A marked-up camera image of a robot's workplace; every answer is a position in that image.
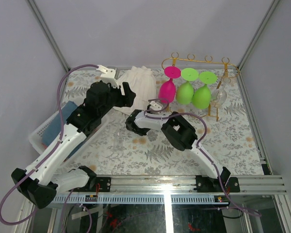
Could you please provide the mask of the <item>magenta plastic wine glass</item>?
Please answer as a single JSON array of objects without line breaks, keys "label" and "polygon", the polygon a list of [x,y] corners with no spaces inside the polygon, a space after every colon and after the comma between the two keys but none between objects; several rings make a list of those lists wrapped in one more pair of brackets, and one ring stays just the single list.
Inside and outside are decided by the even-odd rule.
[{"label": "magenta plastic wine glass", "polygon": [[171,103],[174,101],[176,95],[176,86],[173,83],[173,80],[181,76],[181,70],[178,67],[169,66],[165,68],[164,74],[169,78],[169,80],[161,85],[158,98],[163,103]]}]

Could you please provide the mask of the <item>green plastic wine glass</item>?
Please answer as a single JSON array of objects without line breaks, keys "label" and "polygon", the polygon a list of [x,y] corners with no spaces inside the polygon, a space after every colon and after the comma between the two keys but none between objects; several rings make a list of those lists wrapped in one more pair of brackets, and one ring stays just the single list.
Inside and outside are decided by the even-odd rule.
[{"label": "green plastic wine glass", "polygon": [[192,98],[192,104],[197,109],[206,109],[211,100],[211,91],[208,88],[208,85],[216,83],[217,76],[213,72],[204,71],[200,73],[199,79],[204,85],[195,91]]},{"label": "green plastic wine glass", "polygon": [[198,79],[199,73],[193,68],[185,68],[181,71],[181,76],[185,80],[176,92],[176,100],[178,103],[186,105],[192,101],[194,88],[190,82]]}]

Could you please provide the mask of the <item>clear wine glass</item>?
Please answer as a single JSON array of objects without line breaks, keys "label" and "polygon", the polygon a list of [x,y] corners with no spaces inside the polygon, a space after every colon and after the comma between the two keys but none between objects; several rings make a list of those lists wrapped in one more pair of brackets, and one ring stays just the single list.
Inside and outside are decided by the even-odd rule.
[{"label": "clear wine glass", "polygon": [[231,79],[229,77],[223,77],[221,79],[220,86],[215,89],[211,94],[210,104],[212,107],[220,108],[227,99],[227,92],[225,90],[225,86],[231,83]]}]

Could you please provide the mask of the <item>gold wire wine glass rack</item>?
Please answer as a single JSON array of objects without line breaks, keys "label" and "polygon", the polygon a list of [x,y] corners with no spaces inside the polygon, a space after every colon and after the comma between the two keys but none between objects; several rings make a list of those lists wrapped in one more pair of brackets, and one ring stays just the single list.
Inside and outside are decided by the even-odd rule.
[{"label": "gold wire wine glass rack", "polygon": [[[188,62],[188,63],[192,63],[192,64],[204,64],[204,65],[210,65],[210,66],[214,66],[216,68],[216,70],[214,71],[211,71],[210,69],[206,69],[206,70],[202,70],[202,71],[198,71],[196,68],[194,67],[189,67],[189,68],[193,68],[195,70],[198,71],[199,75],[200,73],[204,72],[204,71],[210,71],[210,72],[213,72],[216,76],[217,76],[217,81],[216,83],[214,84],[209,84],[208,85],[208,88],[210,89],[211,91],[211,94],[212,92],[217,89],[220,84],[221,84],[221,79],[223,77],[229,77],[231,79],[231,83],[229,85],[233,85],[238,76],[240,75],[240,71],[239,69],[230,63],[230,59],[227,58],[227,57],[223,57],[221,59],[220,62],[215,62],[213,60],[213,57],[212,56],[205,56],[205,58],[203,60],[197,60],[195,58],[195,55],[194,54],[188,54],[186,58],[180,58],[179,56],[179,53],[177,52],[173,52],[169,58],[166,58],[162,61],[162,64],[161,64],[161,67],[163,70],[165,70],[166,67],[169,67],[169,66],[175,66],[175,67],[178,67],[177,66],[177,62]],[[178,87],[183,84],[185,82],[185,80],[182,78],[182,76],[180,76],[179,78],[177,79],[174,79],[173,80],[173,83],[175,84],[176,86],[176,91],[178,89]],[[194,93],[195,91],[200,88],[201,86],[203,86],[204,84],[201,83],[199,77],[197,80],[195,81],[192,81],[190,82],[194,88]],[[212,107],[211,104],[209,104],[208,108],[204,109],[206,110],[206,113],[204,114],[204,117],[212,117],[214,118],[216,121],[218,121],[220,119],[219,117],[219,109],[220,108],[215,108],[215,107]]]}]

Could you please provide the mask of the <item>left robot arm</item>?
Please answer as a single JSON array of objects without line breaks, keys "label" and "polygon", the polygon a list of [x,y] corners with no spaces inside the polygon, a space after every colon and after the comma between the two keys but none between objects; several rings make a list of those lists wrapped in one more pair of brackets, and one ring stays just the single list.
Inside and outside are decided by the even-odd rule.
[{"label": "left robot arm", "polygon": [[16,168],[12,180],[18,191],[37,208],[47,207],[56,195],[72,189],[92,191],[96,187],[96,174],[86,166],[56,175],[56,170],[67,156],[86,141],[100,126],[102,118],[113,107],[131,107],[136,94],[128,82],[118,88],[103,81],[95,82],[86,92],[83,103],[64,122],[60,134],[25,169]]}]

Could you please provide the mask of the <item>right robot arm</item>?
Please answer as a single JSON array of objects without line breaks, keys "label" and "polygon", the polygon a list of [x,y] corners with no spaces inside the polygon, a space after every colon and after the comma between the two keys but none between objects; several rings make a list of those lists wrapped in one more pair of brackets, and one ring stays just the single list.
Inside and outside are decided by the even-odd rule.
[{"label": "right robot arm", "polygon": [[[204,134],[199,138],[195,128],[183,116],[193,116],[198,118],[204,126]],[[205,121],[191,113],[173,112],[171,115],[151,114],[147,110],[134,110],[129,115],[126,128],[140,136],[147,135],[150,130],[161,131],[169,143],[179,151],[190,151],[193,153],[199,165],[202,166],[206,175],[212,179],[212,188],[216,191],[223,191],[229,185],[229,170],[219,163],[204,148],[201,141],[207,134]]]}]

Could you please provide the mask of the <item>white pleated cloth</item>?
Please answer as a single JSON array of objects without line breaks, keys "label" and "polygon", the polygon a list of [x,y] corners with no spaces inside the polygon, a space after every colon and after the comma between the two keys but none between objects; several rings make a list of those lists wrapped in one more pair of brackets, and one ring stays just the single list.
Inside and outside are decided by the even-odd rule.
[{"label": "white pleated cloth", "polygon": [[127,82],[130,89],[136,94],[131,107],[114,107],[126,115],[130,115],[135,109],[144,110],[147,108],[148,100],[156,97],[156,80],[153,71],[145,66],[135,67],[124,72],[118,79],[118,83]]}]

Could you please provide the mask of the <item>blue folded towel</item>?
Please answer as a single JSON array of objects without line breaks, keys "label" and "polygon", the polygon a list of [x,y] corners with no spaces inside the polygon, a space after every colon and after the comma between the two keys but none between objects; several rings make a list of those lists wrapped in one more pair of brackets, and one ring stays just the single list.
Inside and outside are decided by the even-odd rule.
[{"label": "blue folded towel", "polygon": [[[71,113],[76,110],[78,105],[73,101],[68,101],[66,105],[62,108],[62,114],[64,121],[66,123],[67,118]],[[42,134],[42,145],[47,148],[53,140],[58,136],[61,131],[61,121],[60,116],[57,114],[52,122],[47,126],[44,133]]]}]

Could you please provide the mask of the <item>aluminium front rail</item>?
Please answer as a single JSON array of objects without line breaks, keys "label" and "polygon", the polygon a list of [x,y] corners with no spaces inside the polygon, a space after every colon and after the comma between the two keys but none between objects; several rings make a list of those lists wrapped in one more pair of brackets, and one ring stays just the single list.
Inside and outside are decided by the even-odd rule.
[{"label": "aluminium front rail", "polygon": [[220,186],[203,176],[97,176],[85,187],[74,181],[60,185],[60,191],[42,191],[34,204],[42,209],[51,203],[172,203],[228,205],[229,198],[241,196],[285,195],[281,176],[240,175]]}]

